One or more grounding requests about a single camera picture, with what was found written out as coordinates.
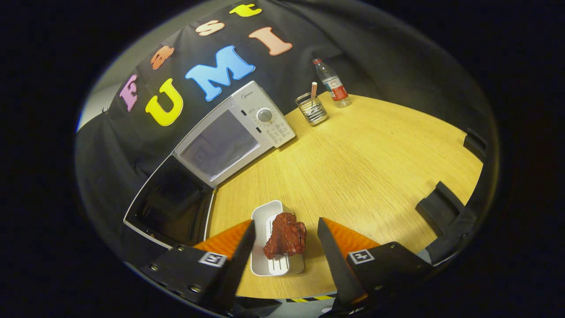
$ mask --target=yellow and black tape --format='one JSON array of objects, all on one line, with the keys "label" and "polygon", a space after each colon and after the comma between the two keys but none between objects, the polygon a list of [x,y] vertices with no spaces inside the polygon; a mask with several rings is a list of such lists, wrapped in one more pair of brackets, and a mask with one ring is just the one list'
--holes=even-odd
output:
[{"label": "yellow and black tape", "polygon": [[287,303],[306,303],[306,302],[313,302],[313,301],[316,301],[316,300],[333,299],[335,297],[337,297],[337,293],[336,294],[330,294],[330,295],[316,296],[316,297],[287,298],[286,302]]}]

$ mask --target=plastic bottle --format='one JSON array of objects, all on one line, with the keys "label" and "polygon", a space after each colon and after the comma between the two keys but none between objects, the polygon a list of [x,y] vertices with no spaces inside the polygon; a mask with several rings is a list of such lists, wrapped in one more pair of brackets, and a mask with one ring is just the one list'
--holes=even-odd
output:
[{"label": "plastic bottle", "polygon": [[336,72],[319,58],[312,60],[312,63],[316,66],[318,77],[336,102],[337,107],[343,108],[351,105],[351,98],[345,91],[345,87],[340,78],[337,77]]}]

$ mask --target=screw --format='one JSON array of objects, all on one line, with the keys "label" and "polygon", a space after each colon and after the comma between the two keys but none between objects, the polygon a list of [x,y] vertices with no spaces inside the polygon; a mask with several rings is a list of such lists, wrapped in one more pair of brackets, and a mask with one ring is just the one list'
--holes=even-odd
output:
[{"label": "screw", "polygon": [[197,285],[188,286],[188,290],[193,293],[200,293],[202,291],[202,289]]}]

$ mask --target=microwave control panel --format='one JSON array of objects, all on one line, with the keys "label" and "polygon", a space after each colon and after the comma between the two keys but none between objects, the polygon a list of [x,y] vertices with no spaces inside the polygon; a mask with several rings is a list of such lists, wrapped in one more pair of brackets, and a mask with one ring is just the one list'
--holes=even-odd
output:
[{"label": "microwave control panel", "polygon": [[255,81],[239,89],[232,98],[244,115],[253,120],[255,129],[268,136],[276,148],[296,136],[279,108]]}]

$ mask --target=letter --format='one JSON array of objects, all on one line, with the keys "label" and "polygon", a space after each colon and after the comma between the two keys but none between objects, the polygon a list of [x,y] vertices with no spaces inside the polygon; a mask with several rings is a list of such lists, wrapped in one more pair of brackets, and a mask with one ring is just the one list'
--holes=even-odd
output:
[{"label": "letter", "polygon": [[160,48],[157,53],[152,57],[151,64],[153,65],[153,69],[156,70],[163,65],[166,59],[173,54],[175,48],[170,48],[168,45]]},{"label": "letter", "polygon": [[133,93],[137,92],[137,86],[133,83],[136,79],[137,75],[133,74],[120,92],[120,97],[123,98],[126,105],[128,105],[128,111],[132,110],[133,104],[137,101],[137,95],[133,95]]},{"label": "letter", "polygon": [[279,37],[274,35],[271,30],[273,30],[273,28],[264,27],[262,29],[251,32],[251,34],[249,34],[249,37],[256,38],[263,44],[265,44],[269,48],[270,55],[279,55],[292,48],[292,44],[284,42]]},{"label": "letter", "polygon": [[216,52],[216,67],[196,65],[191,68],[184,78],[193,79],[206,93],[206,101],[211,101],[221,93],[221,88],[212,85],[212,81],[229,86],[228,69],[233,73],[234,80],[240,80],[253,72],[254,65],[247,64],[235,52],[235,46],[229,45]]},{"label": "letter", "polygon": [[249,9],[251,7],[254,7],[254,4],[251,5],[239,5],[237,7],[235,7],[232,11],[230,11],[229,13],[237,13],[239,16],[243,16],[243,17],[248,17],[248,16],[252,16],[252,15],[256,15],[256,14],[260,14],[263,9],[257,9],[257,10],[252,10]]},{"label": "letter", "polygon": [[145,112],[150,113],[159,125],[169,126],[175,122],[182,111],[182,97],[175,87],[173,87],[173,79],[166,80],[165,83],[161,85],[161,88],[159,88],[159,93],[167,94],[173,102],[173,109],[166,112],[157,101],[157,96],[153,96],[147,103],[147,106],[145,106]]},{"label": "letter", "polygon": [[214,32],[217,32],[221,29],[223,29],[225,27],[225,24],[223,23],[218,23],[218,20],[212,20],[210,22],[206,22],[204,24],[202,24],[201,26],[199,26],[198,28],[196,28],[196,32],[198,33],[198,35],[200,36],[207,36],[210,35]]}]

